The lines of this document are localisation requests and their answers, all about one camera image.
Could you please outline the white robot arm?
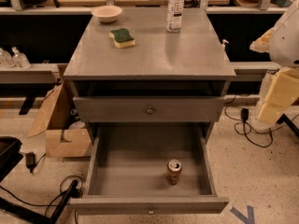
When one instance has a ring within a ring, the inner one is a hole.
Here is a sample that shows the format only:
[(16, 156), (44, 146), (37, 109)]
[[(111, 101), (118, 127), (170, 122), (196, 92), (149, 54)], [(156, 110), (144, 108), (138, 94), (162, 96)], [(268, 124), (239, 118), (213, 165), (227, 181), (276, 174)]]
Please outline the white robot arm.
[(299, 98), (299, 1), (294, 1), (276, 24), (253, 41), (250, 50), (270, 55), (280, 65), (266, 75), (260, 100), (254, 111), (254, 125), (266, 129), (275, 125), (284, 111)]

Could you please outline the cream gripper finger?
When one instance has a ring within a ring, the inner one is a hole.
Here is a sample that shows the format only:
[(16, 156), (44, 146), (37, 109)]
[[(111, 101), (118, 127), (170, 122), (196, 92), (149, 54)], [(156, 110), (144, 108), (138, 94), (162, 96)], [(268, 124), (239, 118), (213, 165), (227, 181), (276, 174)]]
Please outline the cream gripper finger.
[(254, 40), (249, 49), (259, 53), (269, 53), (271, 48), (272, 36), (273, 36), (273, 28), (267, 30), (263, 35)]
[(284, 111), (299, 98), (299, 70), (281, 68), (267, 73), (260, 88), (256, 106), (256, 120), (261, 124), (275, 124)]

